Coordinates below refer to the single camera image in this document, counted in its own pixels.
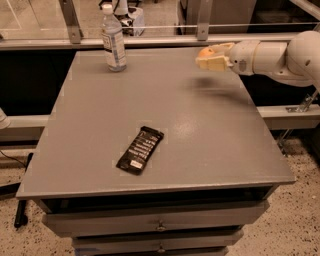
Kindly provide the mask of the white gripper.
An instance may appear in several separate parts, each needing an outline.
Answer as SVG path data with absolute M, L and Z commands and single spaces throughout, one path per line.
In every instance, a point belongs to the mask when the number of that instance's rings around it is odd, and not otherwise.
M 234 45 L 233 42 L 214 44 L 210 49 L 215 54 L 229 55 L 216 57 L 197 57 L 196 64 L 205 70 L 226 71 L 231 63 L 231 70 L 239 75 L 253 75 L 253 63 L 259 40 L 245 40 Z

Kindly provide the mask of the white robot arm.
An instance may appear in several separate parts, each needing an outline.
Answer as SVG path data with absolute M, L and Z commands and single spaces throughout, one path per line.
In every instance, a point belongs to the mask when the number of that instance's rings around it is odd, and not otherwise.
M 265 75 L 296 87 L 320 91 L 320 33 L 305 31 L 290 42 L 244 40 L 203 48 L 195 59 L 204 70 L 232 70 L 238 75 Z

